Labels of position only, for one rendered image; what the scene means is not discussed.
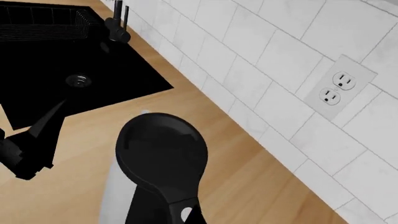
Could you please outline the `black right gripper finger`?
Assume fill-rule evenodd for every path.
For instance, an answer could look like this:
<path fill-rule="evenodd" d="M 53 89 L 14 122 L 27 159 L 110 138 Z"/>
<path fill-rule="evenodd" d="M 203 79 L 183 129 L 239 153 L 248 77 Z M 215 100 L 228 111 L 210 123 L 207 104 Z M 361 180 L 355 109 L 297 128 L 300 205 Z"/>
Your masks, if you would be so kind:
<path fill-rule="evenodd" d="M 66 117 L 66 110 L 67 101 L 63 100 L 31 126 L 28 130 L 29 134 L 36 139 L 58 138 Z"/>

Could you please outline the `black round kettle lid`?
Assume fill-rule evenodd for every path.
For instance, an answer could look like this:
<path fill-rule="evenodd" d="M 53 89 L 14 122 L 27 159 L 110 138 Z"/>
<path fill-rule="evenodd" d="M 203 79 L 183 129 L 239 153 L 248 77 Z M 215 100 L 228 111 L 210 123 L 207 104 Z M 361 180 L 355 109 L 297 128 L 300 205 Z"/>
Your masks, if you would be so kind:
<path fill-rule="evenodd" d="M 123 126 L 116 158 L 138 186 L 176 203 L 198 197 L 208 149 L 198 130 L 185 120 L 167 113 L 144 113 Z"/>

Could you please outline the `round sink drain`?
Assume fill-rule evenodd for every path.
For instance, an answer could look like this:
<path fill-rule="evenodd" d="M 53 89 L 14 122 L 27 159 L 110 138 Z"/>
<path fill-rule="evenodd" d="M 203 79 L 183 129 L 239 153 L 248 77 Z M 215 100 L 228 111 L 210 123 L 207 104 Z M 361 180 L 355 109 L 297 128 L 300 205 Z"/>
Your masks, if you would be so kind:
<path fill-rule="evenodd" d="M 74 88 L 85 88 L 92 84 L 91 78 L 85 74 L 78 73 L 67 76 L 65 83 Z"/>

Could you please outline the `black kitchen sink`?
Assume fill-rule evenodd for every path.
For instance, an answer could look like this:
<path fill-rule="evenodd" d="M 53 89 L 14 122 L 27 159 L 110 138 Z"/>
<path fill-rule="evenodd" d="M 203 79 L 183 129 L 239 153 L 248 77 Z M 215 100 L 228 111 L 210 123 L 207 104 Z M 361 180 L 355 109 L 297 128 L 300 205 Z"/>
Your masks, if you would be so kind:
<path fill-rule="evenodd" d="M 59 5 L 0 1 L 0 5 Z M 74 115 L 172 88 L 129 44 L 109 39 L 104 20 L 87 39 L 0 42 L 0 105 L 15 130 L 32 126 L 73 91 Z M 85 88 L 70 87 L 67 76 L 91 78 Z"/>

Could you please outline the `black dish rack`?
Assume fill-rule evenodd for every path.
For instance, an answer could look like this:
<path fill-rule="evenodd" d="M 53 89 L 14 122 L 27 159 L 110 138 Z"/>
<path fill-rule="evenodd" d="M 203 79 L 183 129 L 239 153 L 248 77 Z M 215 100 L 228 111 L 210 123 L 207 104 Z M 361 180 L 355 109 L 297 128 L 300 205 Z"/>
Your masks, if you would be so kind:
<path fill-rule="evenodd" d="M 87 39 L 100 29 L 85 7 L 0 5 L 0 42 Z"/>

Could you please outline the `black spoon rest ladle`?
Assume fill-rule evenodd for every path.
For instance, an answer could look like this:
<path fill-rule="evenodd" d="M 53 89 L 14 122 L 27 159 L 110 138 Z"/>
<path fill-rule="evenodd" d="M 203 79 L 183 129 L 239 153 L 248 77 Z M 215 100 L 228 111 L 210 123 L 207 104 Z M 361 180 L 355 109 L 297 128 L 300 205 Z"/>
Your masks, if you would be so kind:
<path fill-rule="evenodd" d="M 207 224 L 198 197 L 167 203 L 129 179 L 115 157 L 101 203 L 98 224 Z"/>

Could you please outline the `black sink faucet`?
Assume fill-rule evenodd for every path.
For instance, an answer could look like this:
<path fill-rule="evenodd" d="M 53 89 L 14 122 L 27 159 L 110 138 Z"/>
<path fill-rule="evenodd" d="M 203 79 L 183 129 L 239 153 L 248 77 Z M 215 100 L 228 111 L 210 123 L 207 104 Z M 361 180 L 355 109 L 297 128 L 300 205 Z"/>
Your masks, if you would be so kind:
<path fill-rule="evenodd" d="M 123 0 L 115 0 L 113 17 L 106 18 L 104 24 L 106 28 L 109 30 L 110 40 L 127 44 L 131 39 L 131 35 L 127 31 L 129 6 L 125 5 L 123 25 L 121 26 L 122 7 L 123 7 Z"/>

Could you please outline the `white double wall outlet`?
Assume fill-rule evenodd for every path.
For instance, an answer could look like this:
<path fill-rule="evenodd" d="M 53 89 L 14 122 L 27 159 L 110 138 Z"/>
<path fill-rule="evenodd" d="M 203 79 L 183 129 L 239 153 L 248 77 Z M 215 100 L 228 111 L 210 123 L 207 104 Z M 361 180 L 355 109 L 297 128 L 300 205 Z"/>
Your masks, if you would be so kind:
<path fill-rule="evenodd" d="M 375 72 L 345 55 L 340 55 L 304 98 L 304 102 L 332 121 L 375 76 Z"/>

